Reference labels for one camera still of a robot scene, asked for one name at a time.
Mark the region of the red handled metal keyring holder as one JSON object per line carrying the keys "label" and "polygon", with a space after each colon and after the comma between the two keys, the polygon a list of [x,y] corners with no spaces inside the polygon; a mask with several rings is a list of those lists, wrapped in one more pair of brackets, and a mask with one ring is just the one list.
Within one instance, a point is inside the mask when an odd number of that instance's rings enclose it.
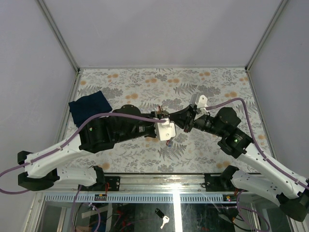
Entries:
{"label": "red handled metal keyring holder", "polygon": [[[164,113],[166,113],[166,111],[164,110],[164,107],[163,107],[162,105],[158,105],[157,113],[158,113],[158,114],[164,114]],[[167,140],[167,141],[166,141],[166,146],[167,146],[167,147],[171,147],[170,142],[171,142],[171,140]]]}

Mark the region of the black key tag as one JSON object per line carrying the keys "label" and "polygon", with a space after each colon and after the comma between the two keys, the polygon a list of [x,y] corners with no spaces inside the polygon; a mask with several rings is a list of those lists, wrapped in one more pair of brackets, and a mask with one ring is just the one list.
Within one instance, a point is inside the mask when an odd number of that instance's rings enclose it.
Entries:
{"label": "black key tag", "polygon": [[155,213],[160,217],[160,218],[163,218],[165,216],[165,214],[159,209],[159,208],[156,208],[155,209]]}

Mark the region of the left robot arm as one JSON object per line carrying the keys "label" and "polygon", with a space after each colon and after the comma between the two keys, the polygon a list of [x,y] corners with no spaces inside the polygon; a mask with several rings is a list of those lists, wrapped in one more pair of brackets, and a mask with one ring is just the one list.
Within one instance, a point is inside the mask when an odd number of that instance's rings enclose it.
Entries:
{"label": "left robot arm", "polygon": [[155,137],[158,125],[169,123],[167,117],[155,112],[143,114],[133,105],[125,105],[110,113],[100,113],[87,119],[65,140],[36,153],[17,154],[24,171],[18,175],[18,185],[29,191],[47,190],[54,185],[78,185],[88,191],[106,188],[101,167],[68,168],[74,159],[111,150],[115,144],[139,137]]}

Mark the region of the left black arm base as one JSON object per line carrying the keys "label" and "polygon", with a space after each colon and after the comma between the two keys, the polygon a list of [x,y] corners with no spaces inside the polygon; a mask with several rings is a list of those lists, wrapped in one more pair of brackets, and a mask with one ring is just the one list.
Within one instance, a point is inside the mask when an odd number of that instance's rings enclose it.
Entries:
{"label": "left black arm base", "polygon": [[107,176],[105,177],[105,183],[100,185],[97,191],[103,192],[117,192],[120,190],[120,180],[119,176]]}

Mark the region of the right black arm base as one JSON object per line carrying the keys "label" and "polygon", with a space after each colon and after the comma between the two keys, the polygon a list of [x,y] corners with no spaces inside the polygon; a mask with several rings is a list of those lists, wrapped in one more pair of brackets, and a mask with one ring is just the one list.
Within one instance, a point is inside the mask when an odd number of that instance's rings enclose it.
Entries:
{"label": "right black arm base", "polygon": [[231,179],[232,177],[223,174],[204,174],[206,192],[234,192],[237,188]]}

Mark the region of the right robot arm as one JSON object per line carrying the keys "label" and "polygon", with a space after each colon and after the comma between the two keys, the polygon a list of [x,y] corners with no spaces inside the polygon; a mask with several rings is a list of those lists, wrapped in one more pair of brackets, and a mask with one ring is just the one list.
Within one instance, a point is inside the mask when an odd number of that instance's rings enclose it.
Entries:
{"label": "right robot arm", "polygon": [[252,177],[239,168],[229,166],[221,174],[224,190],[234,187],[255,193],[277,205],[288,217],[303,222],[309,213],[309,181],[266,154],[253,135],[238,128],[241,119],[231,107],[221,108],[197,117],[198,110],[188,106],[169,114],[169,118],[185,132],[200,130],[220,137],[218,146],[227,155],[253,167],[263,178]]}

